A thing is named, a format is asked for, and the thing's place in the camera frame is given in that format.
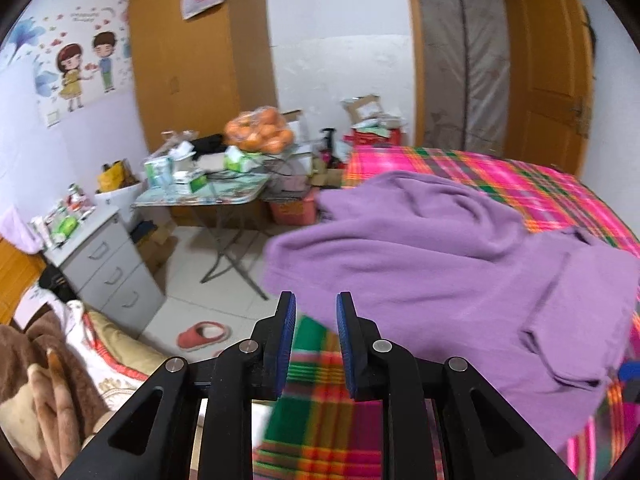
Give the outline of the grey door curtain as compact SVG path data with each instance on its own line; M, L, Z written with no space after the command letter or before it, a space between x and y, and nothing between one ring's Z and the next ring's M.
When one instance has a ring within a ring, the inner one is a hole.
M510 41L504 0L419 0L426 148L500 156Z

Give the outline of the cartoon couple wall sticker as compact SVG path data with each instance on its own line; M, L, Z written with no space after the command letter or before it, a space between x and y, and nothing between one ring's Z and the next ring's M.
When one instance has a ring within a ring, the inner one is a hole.
M91 51L96 62L84 61L84 49L77 42L71 42L58 51L55 64L61 74L61 88L58 97L62 99L67 110L73 113L84 107L84 83L98 77L105 93L115 90L114 66L117 37L107 30L99 32L92 38Z

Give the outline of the open cardboard box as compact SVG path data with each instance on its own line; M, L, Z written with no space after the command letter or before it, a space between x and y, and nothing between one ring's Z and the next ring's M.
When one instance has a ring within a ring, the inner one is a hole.
M405 125L401 117L386 113L376 94L347 98L341 100L341 104L354 127L396 129Z

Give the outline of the wooden door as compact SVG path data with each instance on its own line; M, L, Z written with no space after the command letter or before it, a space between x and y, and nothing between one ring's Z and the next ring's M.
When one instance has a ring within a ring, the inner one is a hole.
M510 98L504 156L577 176L593 101L593 46L582 0L504 0Z

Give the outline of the red slipper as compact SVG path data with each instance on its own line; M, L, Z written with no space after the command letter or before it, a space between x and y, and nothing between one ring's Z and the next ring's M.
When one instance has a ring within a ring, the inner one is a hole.
M212 344L224 342L231 336L231 328L213 322L198 322L177 336L176 344L184 351L194 351Z

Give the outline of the folding table with patterned top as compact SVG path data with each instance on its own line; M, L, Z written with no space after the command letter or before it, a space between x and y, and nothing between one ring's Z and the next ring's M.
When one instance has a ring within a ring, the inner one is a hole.
M243 259L258 237L267 235L257 220L247 219L245 211L262 197L269 180L270 175L261 171L236 174L224 170L209 174L205 185L189 194L180 193L177 183L168 188L149 188L134 201L134 208L186 208L215 249L214 263L200 283L209 283L234 271L259 298L267 300Z

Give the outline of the grey drawer cabinet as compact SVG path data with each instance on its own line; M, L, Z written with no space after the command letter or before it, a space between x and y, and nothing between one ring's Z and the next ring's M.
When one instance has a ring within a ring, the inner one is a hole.
M165 302L115 206L99 206L59 248L44 256L80 300L129 336L139 337Z

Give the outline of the bag of oranges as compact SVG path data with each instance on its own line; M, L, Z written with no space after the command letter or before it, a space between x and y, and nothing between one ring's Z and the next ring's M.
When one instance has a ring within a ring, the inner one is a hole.
M224 140L243 152L277 155L294 142L294 133L277 108L262 106L227 122Z

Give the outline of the purple fleece garment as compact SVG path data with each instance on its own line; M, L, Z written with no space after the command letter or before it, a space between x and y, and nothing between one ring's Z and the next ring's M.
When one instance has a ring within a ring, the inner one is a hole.
M262 282L326 327L349 292L414 356L469 361L552 448L585 426L623 362L639 260L570 226L532 233L469 186L380 174L317 200L314 226L273 237Z

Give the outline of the brown wooden wardrobe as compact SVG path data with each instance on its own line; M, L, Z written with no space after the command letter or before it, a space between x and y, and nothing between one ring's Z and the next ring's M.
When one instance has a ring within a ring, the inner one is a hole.
M165 131L221 133L278 102L266 0L226 0L184 20L181 0L129 0L134 93L146 146Z

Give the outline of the pink plastic storage box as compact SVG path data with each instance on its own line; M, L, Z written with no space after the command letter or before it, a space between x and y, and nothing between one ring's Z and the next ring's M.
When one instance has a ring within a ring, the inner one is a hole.
M311 226L317 221L316 198L318 188L312 188L304 197L288 202L269 204L274 222L280 226Z

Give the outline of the green tissue box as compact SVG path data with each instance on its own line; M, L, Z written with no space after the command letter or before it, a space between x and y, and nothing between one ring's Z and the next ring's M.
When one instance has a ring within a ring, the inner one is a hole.
M248 174L259 167L259 159L252 154L247 154L235 145L230 145L224 151L224 169Z

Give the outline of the brown plush blanket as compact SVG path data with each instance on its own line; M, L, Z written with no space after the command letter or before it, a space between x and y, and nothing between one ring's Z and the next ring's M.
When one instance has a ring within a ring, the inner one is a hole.
M60 478L107 413L53 312L1 327L1 429L34 478Z

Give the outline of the white bin with yellow bag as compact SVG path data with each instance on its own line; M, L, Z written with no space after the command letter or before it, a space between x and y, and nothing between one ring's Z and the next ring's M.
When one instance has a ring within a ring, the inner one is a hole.
M140 223L134 202L142 191L142 182L132 171L128 160L121 159L111 165L103 165L94 200L99 206L116 207L125 229L131 232Z

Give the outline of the beige pillow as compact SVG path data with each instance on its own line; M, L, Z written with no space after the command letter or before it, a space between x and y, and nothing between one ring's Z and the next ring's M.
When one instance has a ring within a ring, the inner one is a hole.
M87 315L100 343L118 364L150 376L165 362L163 353L130 337L99 311L89 310Z

